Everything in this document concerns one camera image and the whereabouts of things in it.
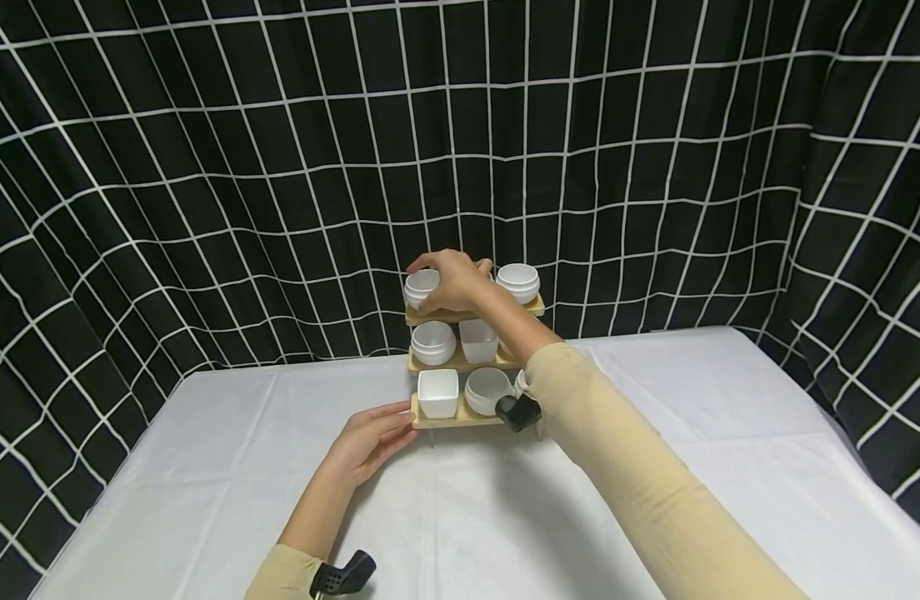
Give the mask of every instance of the black grid backdrop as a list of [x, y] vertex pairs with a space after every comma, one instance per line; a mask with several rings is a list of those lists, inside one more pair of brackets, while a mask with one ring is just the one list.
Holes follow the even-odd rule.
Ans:
[[402, 353], [443, 247], [732, 324], [920, 520], [920, 1], [0, 0], [0, 598], [183, 377]]

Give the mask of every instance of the three-tier stand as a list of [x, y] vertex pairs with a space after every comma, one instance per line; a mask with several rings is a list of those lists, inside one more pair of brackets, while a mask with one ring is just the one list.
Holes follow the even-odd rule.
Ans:
[[[537, 297], [532, 299], [530, 303], [524, 304], [523, 308], [531, 315], [540, 317], [543, 315], [543, 311], [546, 310], [546, 305], [543, 304], [543, 298], [540, 294], [537, 294]], [[406, 307], [406, 324], [410, 328], [415, 328], [418, 324], [426, 323], [427, 321], [460, 323], [461, 321], [471, 321], [473, 318], [478, 318], [478, 316], [474, 315], [472, 312], [454, 312], [452, 310], [441, 309], [435, 310], [428, 315], [421, 315], [413, 306], [407, 305]], [[498, 347], [497, 356], [494, 356], [491, 362], [480, 362], [480, 364], [472, 365], [470, 362], [467, 362], [459, 340], [457, 340], [457, 348], [453, 356], [450, 357], [448, 361], [444, 362], [443, 365], [437, 365], [436, 367], [424, 365], [423, 362], [418, 361], [413, 355], [413, 348], [410, 348], [410, 353], [407, 356], [407, 370], [410, 372], [411, 377], [416, 377], [421, 371], [427, 371], [430, 370], [430, 368], [455, 368], [459, 373], [466, 373], [480, 367], [495, 367], [502, 371], [509, 371], [512, 370], [512, 368], [522, 368], [523, 363], [519, 362], [513, 356], [506, 354], [503, 348]], [[418, 400], [416, 392], [410, 397], [410, 409], [415, 415], [414, 428], [427, 429], [430, 431], [431, 446], [433, 445], [433, 429], [467, 428], [472, 425], [498, 425], [503, 423], [503, 421], [500, 421], [499, 417], [484, 417], [474, 412], [467, 405], [462, 386], [460, 387], [459, 397], [457, 398], [457, 412], [454, 417], [428, 418], [426, 415], [423, 415], [423, 410], [420, 408], [420, 400]], [[542, 435], [540, 429], [537, 429], [537, 435]]]

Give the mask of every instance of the hand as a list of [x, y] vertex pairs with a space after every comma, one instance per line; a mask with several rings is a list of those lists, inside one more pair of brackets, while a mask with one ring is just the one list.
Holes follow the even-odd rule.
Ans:
[[493, 269], [493, 261], [484, 258], [473, 263], [465, 252], [442, 250], [421, 254], [406, 272], [416, 273], [423, 267], [433, 267], [440, 272], [440, 285], [423, 299], [417, 309], [420, 314], [439, 308], [464, 311], [473, 310], [473, 296], [484, 283], [489, 283], [487, 273]]
[[359, 486], [372, 477], [392, 455], [414, 441], [410, 402], [384, 404], [357, 412], [348, 419], [323, 459], [322, 468]]

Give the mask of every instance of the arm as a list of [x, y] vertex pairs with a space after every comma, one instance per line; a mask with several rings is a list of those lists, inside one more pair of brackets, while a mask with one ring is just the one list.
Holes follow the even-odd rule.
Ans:
[[550, 437], [597, 487], [664, 596], [803, 598], [613, 382], [486, 279], [482, 265], [478, 272], [466, 254], [442, 251], [408, 271], [420, 266], [441, 272], [422, 311], [473, 310], [526, 363]]
[[310, 583], [329, 558], [353, 491], [417, 436], [413, 415], [402, 412], [409, 408], [408, 400], [350, 417], [260, 564], [247, 600], [310, 598]]

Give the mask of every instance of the right hand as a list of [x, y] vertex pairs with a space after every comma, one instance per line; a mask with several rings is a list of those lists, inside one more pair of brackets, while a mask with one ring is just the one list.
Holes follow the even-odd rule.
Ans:
[[465, 252], [442, 250], [421, 254], [406, 267], [406, 272], [416, 273], [424, 267], [440, 272], [440, 285], [423, 299], [417, 309], [426, 315], [439, 308], [447, 310], [473, 310], [473, 299], [483, 286], [490, 284], [487, 273], [493, 269], [493, 261], [484, 258], [473, 263]]

